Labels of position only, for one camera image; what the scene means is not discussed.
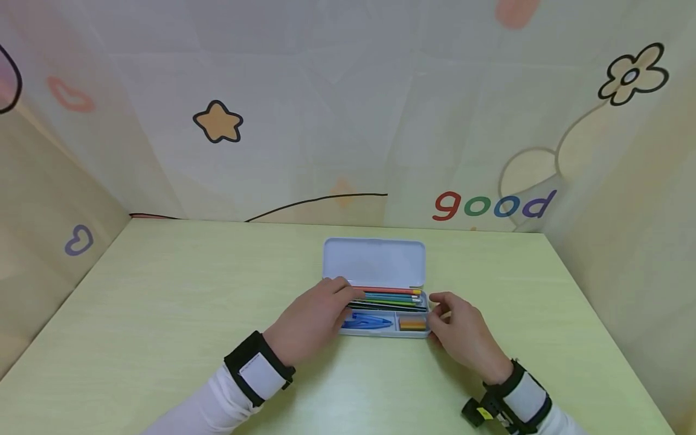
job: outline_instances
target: pencil case lid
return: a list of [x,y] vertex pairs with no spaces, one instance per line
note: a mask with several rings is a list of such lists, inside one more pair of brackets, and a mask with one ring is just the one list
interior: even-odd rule
[[425,245],[416,240],[331,237],[324,242],[322,275],[344,276],[352,285],[421,287]]

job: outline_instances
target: wall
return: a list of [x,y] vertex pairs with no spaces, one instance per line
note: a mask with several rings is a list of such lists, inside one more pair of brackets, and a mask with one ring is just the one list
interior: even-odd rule
[[129,220],[25,102],[0,115],[0,378]]
[[543,231],[688,433],[692,1],[2,8],[23,98],[129,213]]

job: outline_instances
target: pencil case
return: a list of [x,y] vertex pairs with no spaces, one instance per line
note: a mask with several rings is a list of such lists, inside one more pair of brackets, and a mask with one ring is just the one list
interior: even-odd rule
[[[420,292],[414,299],[418,312],[409,308],[363,309],[366,303],[353,308],[354,316],[341,328],[343,335],[365,335],[392,338],[426,338],[430,328],[426,317],[430,312],[425,285],[425,245],[416,240],[363,239],[330,237],[324,242],[322,275],[325,278],[344,276],[354,287],[405,289]],[[385,296],[382,303],[397,300]]]

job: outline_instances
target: eraser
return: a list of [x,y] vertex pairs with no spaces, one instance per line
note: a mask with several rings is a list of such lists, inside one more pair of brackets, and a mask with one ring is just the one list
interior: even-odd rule
[[399,318],[400,331],[425,331],[426,329],[425,319],[418,319],[416,317]]

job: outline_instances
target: black wrist strap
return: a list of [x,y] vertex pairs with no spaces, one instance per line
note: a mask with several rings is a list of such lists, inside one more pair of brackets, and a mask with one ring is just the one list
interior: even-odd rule
[[[502,384],[483,384],[487,391],[484,397],[488,396],[488,400],[493,400],[495,402],[496,407],[500,409],[500,412],[506,417],[506,419],[508,419],[512,423],[512,425],[519,431],[521,435],[536,434],[541,422],[544,421],[544,418],[546,418],[548,413],[551,412],[551,406],[553,405],[553,403],[547,393],[546,399],[544,400],[544,403],[542,404],[541,408],[537,411],[537,413],[534,414],[533,417],[531,417],[531,419],[529,419],[528,421],[520,420],[520,418],[515,414],[515,412],[512,409],[510,409],[507,403],[505,403],[505,398],[510,393],[512,393],[515,388],[517,388],[517,386],[522,381],[524,374],[528,372],[516,360],[512,360],[512,366],[512,374]],[[543,390],[544,387],[542,387],[541,384],[531,374],[529,375],[532,378],[532,380],[534,380],[534,382],[536,382],[537,385]]]
[[252,332],[235,350],[225,357],[225,366],[227,366],[230,376],[239,386],[239,389],[242,390],[242,393],[247,396],[255,408],[263,405],[265,400],[249,386],[239,372],[258,354],[262,354],[272,368],[285,380],[283,390],[292,383],[292,375],[295,374],[295,368],[283,365],[259,331]]

